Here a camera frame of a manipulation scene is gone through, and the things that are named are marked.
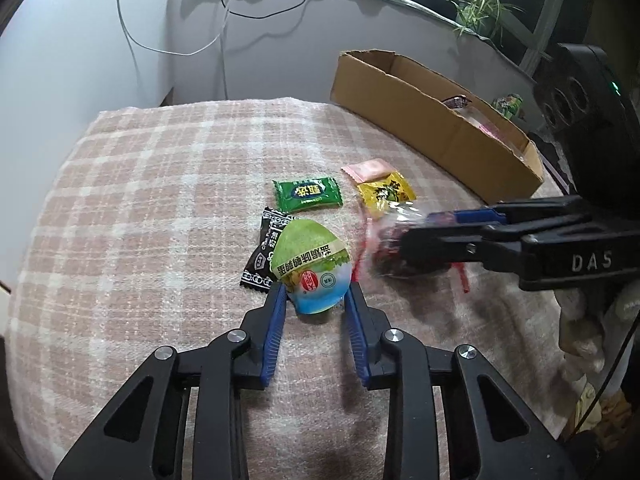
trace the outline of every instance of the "green plant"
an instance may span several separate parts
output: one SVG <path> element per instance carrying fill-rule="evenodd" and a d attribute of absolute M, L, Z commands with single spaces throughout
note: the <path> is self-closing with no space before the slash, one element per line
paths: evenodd
<path fill-rule="evenodd" d="M 454 4 L 458 12 L 456 27 L 458 36 L 462 35 L 465 28 L 470 28 L 476 34 L 488 36 L 493 39 L 500 30 L 502 41 L 502 24 L 500 17 L 507 10 L 520 10 L 520 7 L 504 4 L 500 0 L 447 0 Z"/>

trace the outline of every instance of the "yellow candy wrapper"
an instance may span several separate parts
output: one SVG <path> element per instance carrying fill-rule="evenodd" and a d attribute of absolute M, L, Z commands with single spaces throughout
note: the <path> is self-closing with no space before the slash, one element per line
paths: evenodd
<path fill-rule="evenodd" d="M 372 213 L 386 211 L 389 202 L 415 200 L 414 190 L 398 171 L 380 180 L 358 184 L 358 191 Z"/>

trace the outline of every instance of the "green candy wrapper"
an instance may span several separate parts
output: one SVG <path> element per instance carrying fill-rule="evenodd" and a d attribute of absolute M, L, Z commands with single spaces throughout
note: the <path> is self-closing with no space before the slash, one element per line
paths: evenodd
<path fill-rule="evenodd" d="M 273 181 L 278 209 L 286 213 L 323 205 L 342 205 L 340 188 L 334 178 L 308 178 L 293 182 Z"/>

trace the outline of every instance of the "cardboard box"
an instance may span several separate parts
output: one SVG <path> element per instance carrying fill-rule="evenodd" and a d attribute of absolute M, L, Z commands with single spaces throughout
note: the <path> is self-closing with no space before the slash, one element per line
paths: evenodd
<path fill-rule="evenodd" d="M 458 94 L 473 101 L 522 160 L 440 102 Z M 395 52 L 340 54 L 331 99 L 429 157 L 485 202 L 528 198 L 542 184 L 538 150 L 521 130 L 462 86 Z"/>

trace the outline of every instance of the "pink plaid blanket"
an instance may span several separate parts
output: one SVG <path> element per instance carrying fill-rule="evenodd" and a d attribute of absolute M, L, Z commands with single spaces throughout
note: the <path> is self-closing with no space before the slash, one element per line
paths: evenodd
<path fill-rule="evenodd" d="M 262 304 L 263 294 L 238 282 L 260 214 L 275 205 L 272 179 L 335 177 L 344 206 L 299 216 L 327 226 L 353 255 L 360 199 L 340 167 L 377 156 L 434 211 L 480 205 L 425 157 L 333 105 L 279 99 L 101 113 L 58 173 L 12 296 L 8 378 L 34 468 L 50 478 L 156 347 L 206 345 Z M 538 194 L 558 190 L 548 178 Z M 477 346 L 559 433 L 571 408 L 556 381 L 552 293 L 522 292 L 513 276 L 480 265 L 467 270 L 469 294 L 454 271 L 419 284 L 365 274 L 361 284 L 371 306 L 425 344 Z M 242 394 L 252 478 L 382 476 L 388 395 L 361 387 L 340 308 L 319 320 L 290 308 L 271 387 Z M 190 421 L 185 478 L 193 413 Z M 446 478 L 442 425 L 440 444 Z"/>

